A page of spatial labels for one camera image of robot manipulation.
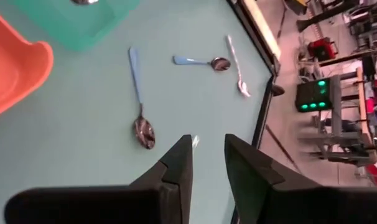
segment traffic light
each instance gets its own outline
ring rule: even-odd
[[[330,110],[330,79],[316,80],[297,85],[295,105],[299,112]]]

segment green container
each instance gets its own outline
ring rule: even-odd
[[[66,48],[81,51],[91,47],[140,0],[99,0],[79,6],[71,0],[10,0],[38,26]]]

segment blue handle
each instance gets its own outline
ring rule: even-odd
[[[174,63],[176,65],[207,65],[208,62],[200,62],[191,58],[174,56]]]
[[[131,61],[132,75],[134,79],[134,87],[136,89],[137,99],[139,100],[139,103],[142,104],[139,68],[137,65],[138,63],[137,49],[135,49],[134,47],[131,47],[129,49],[129,59]]]

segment orange bowl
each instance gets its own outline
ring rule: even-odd
[[[26,41],[0,16],[0,114],[46,81],[53,60],[48,43]]]

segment silver spoon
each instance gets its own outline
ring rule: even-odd
[[[98,2],[99,0],[71,0],[71,1],[79,5],[89,5],[89,4],[94,4]]]
[[[137,50],[133,47],[129,49],[129,59],[132,67],[136,95],[140,103],[139,116],[133,122],[133,130],[140,145],[146,149],[152,149],[156,144],[156,135],[154,134],[154,129],[152,128],[150,122],[143,117],[143,102],[141,99],[140,77],[137,65]]]
[[[240,92],[241,92],[242,95],[244,95],[245,97],[250,97],[251,94],[248,91],[248,87],[246,86],[246,83],[243,81],[243,79],[241,77],[240,65],[238,64],[238,59],[237,59],[236,52],[234,50],[233,42],[231,40],[230,35],[227,35],[227,41],[228,41],[228,45],[230,47],[231,54],[233,54],[234,61],[236,62],[236,66],[237,66],[237,72],[238,72],[238,83],[237,83],[237,85],[238,85],[238,89],[240,90]]]
[[[174,56],[173,59],[176,65],[210,65],[215,71],[225,71],[229,69],[231,65],[229,60],[222,57],[214,58],[210,62],[202,62],[199,60],[179,56]]]

